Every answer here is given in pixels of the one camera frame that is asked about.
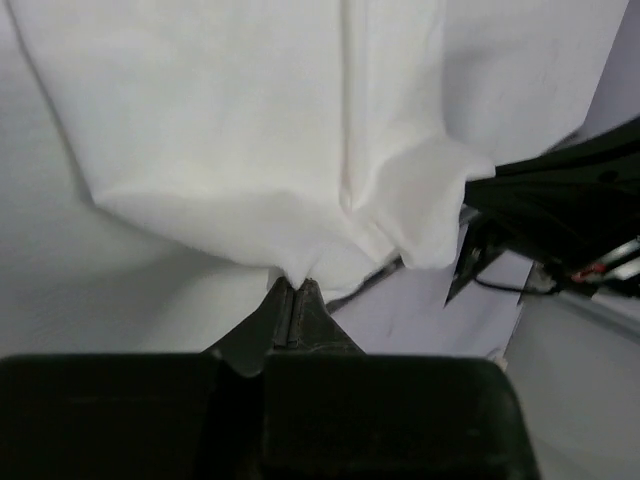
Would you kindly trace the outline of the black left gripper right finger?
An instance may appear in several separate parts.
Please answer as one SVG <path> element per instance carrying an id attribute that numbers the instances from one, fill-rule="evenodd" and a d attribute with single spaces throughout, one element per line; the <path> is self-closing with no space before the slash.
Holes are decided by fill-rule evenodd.
<path id="1" fill-rule="evenodd" d="M 313 280 L 305 280 L 294 296 L 292 349 L 307 353 L 363 354 L 332 318 Z"/>

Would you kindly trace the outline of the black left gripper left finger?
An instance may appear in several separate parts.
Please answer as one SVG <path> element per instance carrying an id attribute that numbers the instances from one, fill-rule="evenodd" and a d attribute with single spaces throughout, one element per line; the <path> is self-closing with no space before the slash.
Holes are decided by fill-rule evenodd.
<path id="1" fill-rule="evenodd" d="M 260 375 L 266 356 L 288 345 L 295 289 L 284 278 L 272 285 L 260 305 L 205 353 L 245 378 Z"/>

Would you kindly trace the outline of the white t-shirt with robot print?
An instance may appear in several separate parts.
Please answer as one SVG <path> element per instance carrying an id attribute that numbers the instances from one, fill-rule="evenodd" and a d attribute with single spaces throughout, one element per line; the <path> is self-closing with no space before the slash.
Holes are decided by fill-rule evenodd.
<path id="1" fill-rule="evenodd" d="M 13 1 L 94 203 L 333 295 L 452 263 L 467 181 L 585 119 L 622 1 Z"/>

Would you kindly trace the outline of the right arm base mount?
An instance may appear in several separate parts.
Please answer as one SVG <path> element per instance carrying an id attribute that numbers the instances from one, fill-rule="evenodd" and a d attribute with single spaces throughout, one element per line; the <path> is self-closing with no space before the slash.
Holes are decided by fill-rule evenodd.
<path id="1" fill-rule="evenodd" d="M 447 298 L 468 284 L 519 295 L 563 291 L 639 295 L 639 121 L 583 143 L 497 168 L 469 182 L 473 210 Z M 491 283 L 482 272 L 506 252 L 536 262 L 545 290 Z"/>

